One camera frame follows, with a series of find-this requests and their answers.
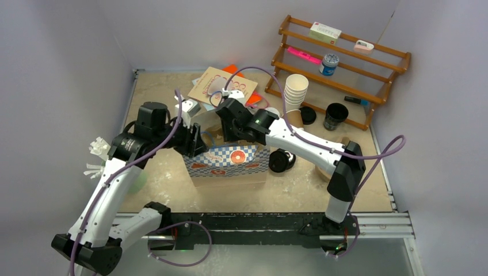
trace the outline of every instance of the blue and white checkered pattern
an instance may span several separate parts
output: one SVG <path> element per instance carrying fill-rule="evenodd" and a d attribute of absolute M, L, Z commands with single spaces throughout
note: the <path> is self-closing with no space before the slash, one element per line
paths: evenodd
<path fill-rule="evenodd" d="M 244 163 L 234 164 L 230 160 L 231 154 L 236 150 L 245 153 L 246 161 Z M 258 146 L 247 145 L 213 148 L 194 158 L 183 156 L 183 160 L 190 177 L 234 177 L 266 172 L 269 154 L 269 148 L 258 151 Z M 207 166 L 192 168 L 194 164 Z"/>

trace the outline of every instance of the beige table surface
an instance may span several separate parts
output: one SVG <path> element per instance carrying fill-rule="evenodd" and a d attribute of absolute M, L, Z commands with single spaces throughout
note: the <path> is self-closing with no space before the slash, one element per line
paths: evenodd
<path fill-rule="evenodd" d="M 281 99 L 264 93 L 269 77 L 257 72 L 244 73 L 248 79 L 258 82 L 257 91 L 266 96 L 271 106 L 281 111 Z M 171 113 L 174 113 L 172 106 L 177 103 L 174 89 L 180 88 L 182 95 L 186 96 L 193 87 L 191 80 L 201 74 L 202 72 L 139 74 L 127 122 L 136 119 L 139 106 L 147 101 L 165 103 L 170 107 Z M 285 74 L 280 74 L 282 83 L 285 77 Z M 341 97 L 344 98 L 336 91 L 325 91 L 323 86 L 310 83 L 306 100 L 326 107 L 331 99 L 338 101 Z M 346 105 L 350 116 L 364 117 L 361 108 L 353 104 Z M 317 120 L 306 125 L 305 130 L 330 141 L 347 136 L 361 145 L 363 155 L 376 154 L 370 131 L 362 131 L 347 124 L 342 124 L 335 131 L 327 131 L 322 126 L 323 118 L 323 114 L 318 114 Z M 372 164 L 372 160 L 366 161 L 367 170 Z M 165 204 L 173 212 L 321 212 L 325 211 L 329 201 L 327 184 L 316 175 L 314 165 L 301 158 L 298 158 L 291 170 L 281 176 L 269 172 L 266 184 L 255 186 L 195 188 L 186 172 L 183 158 L 173 149 L 160 150 L 150 159 L 144 170 L 147 183 L 138 193 L 126 196 L 119 212 L 138 212 L 150 201 Z M 392 211 L 381 167 L 375 170 L 363 187 L 352 210 Z"/>

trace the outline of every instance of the crumpled white plastic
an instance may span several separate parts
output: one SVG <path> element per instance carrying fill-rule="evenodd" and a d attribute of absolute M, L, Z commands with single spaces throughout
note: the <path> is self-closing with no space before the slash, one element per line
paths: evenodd
<path fill-rule="evenodd" d="M 98 137 L 96 141 L 91 142 L 88 149 L 90 150 L 91 154 L 98 156 L 104 161 L 104 163 L 108 160 L 108 151 L 110 150 L 110 145 L 102 137 Z M 93 174 L 92 176 L 90 176 L 90 179 L 94 179 L 102 175 L 105 166 L 86 163 L 86 168 L 89 168 L 90 170 L 84 171 L 83 174 Z"/>

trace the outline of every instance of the black cup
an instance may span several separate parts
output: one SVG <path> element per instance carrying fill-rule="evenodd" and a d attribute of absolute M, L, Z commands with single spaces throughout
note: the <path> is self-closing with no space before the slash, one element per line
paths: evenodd
<path fill-rule="evenodd" d="M 348 108 L 340 103 L 331 103 L 325 110 L 323 126 L 328 131 L 335 130 L 349 115 Z"/>

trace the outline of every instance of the brown paper cup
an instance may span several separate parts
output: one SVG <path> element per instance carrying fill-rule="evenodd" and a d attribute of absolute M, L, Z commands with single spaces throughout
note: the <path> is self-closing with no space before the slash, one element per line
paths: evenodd
<path fill-rule="evenodd" d="M 287 112 L 287 116 L 292 126 L 303 129 L 302 112 L 300 110 L 290 110 Z"/>

